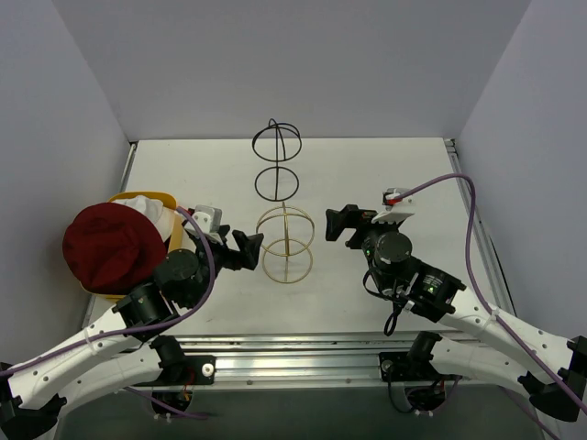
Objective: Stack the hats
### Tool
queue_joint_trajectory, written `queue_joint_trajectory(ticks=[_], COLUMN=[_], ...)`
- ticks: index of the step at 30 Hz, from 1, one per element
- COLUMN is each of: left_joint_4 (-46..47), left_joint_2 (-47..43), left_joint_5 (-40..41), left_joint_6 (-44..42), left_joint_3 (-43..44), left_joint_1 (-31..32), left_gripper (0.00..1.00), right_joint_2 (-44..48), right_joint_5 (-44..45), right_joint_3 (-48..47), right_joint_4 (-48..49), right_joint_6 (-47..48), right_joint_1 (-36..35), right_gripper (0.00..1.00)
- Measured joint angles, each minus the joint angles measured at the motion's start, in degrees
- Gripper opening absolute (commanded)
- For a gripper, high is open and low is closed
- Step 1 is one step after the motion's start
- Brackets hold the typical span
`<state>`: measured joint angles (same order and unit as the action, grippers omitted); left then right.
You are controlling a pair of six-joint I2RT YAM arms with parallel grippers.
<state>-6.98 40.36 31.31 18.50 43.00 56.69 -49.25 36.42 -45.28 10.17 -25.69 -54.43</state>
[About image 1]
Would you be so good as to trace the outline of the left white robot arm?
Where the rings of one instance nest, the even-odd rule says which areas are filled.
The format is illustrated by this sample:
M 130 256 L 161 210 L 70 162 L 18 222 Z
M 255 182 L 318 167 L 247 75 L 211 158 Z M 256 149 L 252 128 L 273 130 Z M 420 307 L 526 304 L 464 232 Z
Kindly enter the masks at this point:
M 98 319 L 49 352 L 1 367 L 1 430 L 35 439 L 59 418 L 105 394 L 142 383 L 174 384 L 188 376 L 187 356 L 166 330 L 197 311 L 222 269 L 254 270 L 264 236 L 232 233 L 237 248 L 200 234 L 196 250 L 168 253 L 148 278 Z

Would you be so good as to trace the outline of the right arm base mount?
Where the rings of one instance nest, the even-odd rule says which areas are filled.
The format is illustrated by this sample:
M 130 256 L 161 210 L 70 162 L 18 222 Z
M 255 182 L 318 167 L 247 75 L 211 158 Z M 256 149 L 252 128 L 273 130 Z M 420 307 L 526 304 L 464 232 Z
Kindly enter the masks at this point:
M 407 352 L 381 352 L 379 368 L 392 408 L 400 414 L 432 417 L 447 402 L 462 376 L 440 373 L 431 364 L 432 349 L 443 337 L 432 332 L 418 334 Z M 428 385 L 409 387 L 404 403 L 393 396 L 393 384 L 405 381 L 429 381 Z

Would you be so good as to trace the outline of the white bucket hat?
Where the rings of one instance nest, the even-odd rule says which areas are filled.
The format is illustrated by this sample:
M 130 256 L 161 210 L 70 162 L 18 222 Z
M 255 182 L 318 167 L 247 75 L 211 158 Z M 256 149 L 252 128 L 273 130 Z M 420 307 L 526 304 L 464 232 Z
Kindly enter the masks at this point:
M 114 200 L 114 203 L 132 208 L 146 216 L 157 229 L 163 242 L 166 242 L 171 237 L 175 213 L 172 209 L 166 207 L 161 200 L 137 195 L 133 198 Z

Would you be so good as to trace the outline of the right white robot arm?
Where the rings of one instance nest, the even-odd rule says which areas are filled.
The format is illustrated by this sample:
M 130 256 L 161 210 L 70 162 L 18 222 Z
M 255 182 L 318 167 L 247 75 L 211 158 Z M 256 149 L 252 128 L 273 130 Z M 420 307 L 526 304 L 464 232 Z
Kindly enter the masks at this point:
M 478 379 L 515 391 L 544 414 L 575 422 L 586 410 L 586 339 L 553 335 L 487 302 L 458 278 L 413 256 L 401 233 L 405 214 L 348 204 L 326 211 L 326 239 L 352 230 L 346 247 L 362 252 L 363 277 L 373 281 L 370 294 L 389 301 L 393 311 L 385 330 L 392 332 L 400 313 L 408 312 L 451 327 L 483 342 L 466 347 L 434 332 L 422 332 L 407 356 L 418 378 L 434 372 Z

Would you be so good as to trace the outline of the red bucket hat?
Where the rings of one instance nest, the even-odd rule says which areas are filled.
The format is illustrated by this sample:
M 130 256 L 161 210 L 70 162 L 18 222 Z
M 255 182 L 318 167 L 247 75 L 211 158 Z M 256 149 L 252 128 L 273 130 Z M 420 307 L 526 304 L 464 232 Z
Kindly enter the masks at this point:
M 123 295 L 151 276 L 167 248 L 144 214 L 99 203 L 83 209 L 66 228 L 62 254 L 88 292 Z

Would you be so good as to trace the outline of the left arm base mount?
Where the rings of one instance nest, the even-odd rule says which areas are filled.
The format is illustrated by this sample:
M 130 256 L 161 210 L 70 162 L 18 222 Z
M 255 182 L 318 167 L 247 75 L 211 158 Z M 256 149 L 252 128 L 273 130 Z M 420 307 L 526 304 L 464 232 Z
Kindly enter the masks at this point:
M 180 386 L 179 391 L 154 391 L 151 396 L 175 410 L 186 412 L 192 401 L 193 386 L 212 385 L 216 378 L 216 358 L 211 355 L 188 356 L 180 343 L 168 335 L 156 337 L 150 348 L 160 358 L 161 374 L 154 386 Z

